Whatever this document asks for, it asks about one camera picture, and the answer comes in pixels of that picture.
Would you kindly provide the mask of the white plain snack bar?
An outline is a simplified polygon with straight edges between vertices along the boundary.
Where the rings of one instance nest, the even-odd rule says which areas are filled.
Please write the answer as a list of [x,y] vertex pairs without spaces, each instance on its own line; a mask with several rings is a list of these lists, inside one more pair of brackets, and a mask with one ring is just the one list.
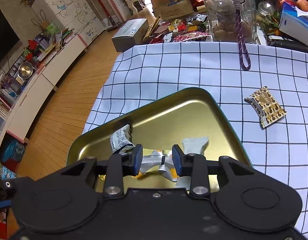
[[185,154],[200,154],[203,155],[208,145],[208,137],[200,138],[185,138],[182,141]]

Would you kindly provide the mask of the gold teal tin tray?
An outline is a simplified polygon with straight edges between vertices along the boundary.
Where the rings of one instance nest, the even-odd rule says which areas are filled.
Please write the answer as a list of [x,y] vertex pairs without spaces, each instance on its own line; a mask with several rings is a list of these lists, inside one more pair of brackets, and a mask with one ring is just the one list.
[[[143,149],[172,150],[178,145],[184,152],[185,138],[208,137],[204,151],[209,171],[210,193],[207,196],[189,194],[190,177],[172,182],[150,172],[141,178],[125,176],[124,195],[166,199],[174,194],[203,199],[217,197],[239,198],[256,185],[256,171],[226,116],[211,94],[201,88],[187,88],[149,103],[107,122],[78,137],[69,150],[67,187],[74,196],[91,198],[100,175],[106,177],[107,162],[113,155],[110,136],[130,125],[132,143]],[[123,196],[106,196],[121,198]]]

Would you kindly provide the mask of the silver yellow snack packet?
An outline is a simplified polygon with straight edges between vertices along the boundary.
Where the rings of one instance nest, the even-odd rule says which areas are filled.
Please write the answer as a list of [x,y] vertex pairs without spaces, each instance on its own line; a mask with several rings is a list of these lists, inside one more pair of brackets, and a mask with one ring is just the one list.
[[172,182],[177,182],[179,176],[172,160],[172,150],[150,150],[144,148],[142,164],[134,178],[141,178],[150,172],[155,172]]

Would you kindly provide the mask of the white tv cabinet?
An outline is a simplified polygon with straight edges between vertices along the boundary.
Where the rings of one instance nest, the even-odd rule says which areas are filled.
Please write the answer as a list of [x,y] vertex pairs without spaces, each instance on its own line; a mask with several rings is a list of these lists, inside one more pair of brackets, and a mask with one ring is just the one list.
[[47,65],[41,66],[34,73],[0,127],[0,146],[7,133],[21,143],[28,142],[27,133],[40,108],[51,91],[57,90],[57,82],[74,60],[87,50],[86,47],[86,42],[77,34]]

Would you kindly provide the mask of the blue checked tablecloth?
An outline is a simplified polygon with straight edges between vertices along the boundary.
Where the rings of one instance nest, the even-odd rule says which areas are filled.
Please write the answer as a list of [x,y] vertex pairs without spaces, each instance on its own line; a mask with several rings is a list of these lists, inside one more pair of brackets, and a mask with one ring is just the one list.
[[[247,49],[251,68],[244,71],[235,43],[135,46],[115,60],[83,130],[187,87],[207,90],[235,129],[252,165],[300,194],[303,208],[296,228],[308,238],[308,54],[256,44]],[[287,111],[265,129],[244,101],[264,86]]]

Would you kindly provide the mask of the grey cardboard box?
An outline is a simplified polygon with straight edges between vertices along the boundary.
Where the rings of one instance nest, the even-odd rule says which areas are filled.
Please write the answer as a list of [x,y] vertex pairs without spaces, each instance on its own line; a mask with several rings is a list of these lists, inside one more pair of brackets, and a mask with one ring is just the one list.
[[146,18],[136,18],[127,21],[112,37],[117,52],[124,52],[133,46],[141,45],[149,29]]

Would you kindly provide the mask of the black white snack packet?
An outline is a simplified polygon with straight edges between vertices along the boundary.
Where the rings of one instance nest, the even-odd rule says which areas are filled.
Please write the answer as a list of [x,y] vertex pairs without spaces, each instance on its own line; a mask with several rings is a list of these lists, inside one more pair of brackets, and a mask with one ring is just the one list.
[[129,124],[118,129],[110,136],[110,145],[113,154],[127,155],[131,153],[135,145],[132,143]]

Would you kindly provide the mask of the white cartoon wardrobe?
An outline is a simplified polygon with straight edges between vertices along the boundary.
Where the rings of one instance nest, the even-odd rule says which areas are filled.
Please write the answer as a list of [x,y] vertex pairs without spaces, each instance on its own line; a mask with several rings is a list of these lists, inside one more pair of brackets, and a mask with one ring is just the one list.
[[80,35],[86,46],[105,30],[86,0],[35,0],[31,8],[60,30],[68,28]]

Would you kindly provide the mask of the pile of loose candies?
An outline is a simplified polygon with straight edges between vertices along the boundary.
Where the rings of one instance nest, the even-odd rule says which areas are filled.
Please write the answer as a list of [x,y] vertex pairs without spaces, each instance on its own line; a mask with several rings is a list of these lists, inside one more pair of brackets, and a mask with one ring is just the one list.
[[144,44],[192,41],[213,41],[205,14],[189,14],[172,20],[163,20],[159,16],[143,39]]

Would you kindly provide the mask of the black television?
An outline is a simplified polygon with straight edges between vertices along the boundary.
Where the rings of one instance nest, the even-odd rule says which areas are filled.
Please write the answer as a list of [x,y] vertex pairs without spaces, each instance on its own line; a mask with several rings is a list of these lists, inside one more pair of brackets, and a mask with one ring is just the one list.
[[0,9],[0,62],[19,42],[19,37]]

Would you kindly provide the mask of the glass jar with cookies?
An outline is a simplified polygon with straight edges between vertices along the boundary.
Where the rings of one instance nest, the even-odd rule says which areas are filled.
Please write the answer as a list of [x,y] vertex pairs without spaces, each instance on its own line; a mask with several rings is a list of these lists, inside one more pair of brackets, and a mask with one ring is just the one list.
[[[209,31],[216,42],[238,42],[233,0],[203,0],[209,22]],[[257,37],[255,0],[239,0],[242,33],[245,43],[254,43]]]

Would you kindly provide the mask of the metal bowl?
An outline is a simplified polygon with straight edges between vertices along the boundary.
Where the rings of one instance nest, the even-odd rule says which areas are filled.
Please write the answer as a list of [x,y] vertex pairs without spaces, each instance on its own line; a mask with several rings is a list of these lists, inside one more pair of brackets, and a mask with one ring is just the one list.
[[33,65],[30,62],[23,62],[18,68],[18,77],[23,80],[27,80],[32,76],[33,71]]

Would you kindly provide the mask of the blue tissue box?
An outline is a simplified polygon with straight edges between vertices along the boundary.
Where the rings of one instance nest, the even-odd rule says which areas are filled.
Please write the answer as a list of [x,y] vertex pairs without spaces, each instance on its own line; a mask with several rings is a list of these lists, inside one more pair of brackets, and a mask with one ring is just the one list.
[[308,46],[308,12],[284,2],[279,30]]

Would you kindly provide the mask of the brown patterned snack packet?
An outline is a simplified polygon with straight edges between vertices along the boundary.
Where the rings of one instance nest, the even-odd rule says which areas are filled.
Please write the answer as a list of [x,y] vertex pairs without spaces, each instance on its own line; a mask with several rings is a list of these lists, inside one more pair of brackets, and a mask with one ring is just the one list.
[[264,86],[244,99],[259,116],[263,129],[284,118],[287,111],[272,96],[268,87]]

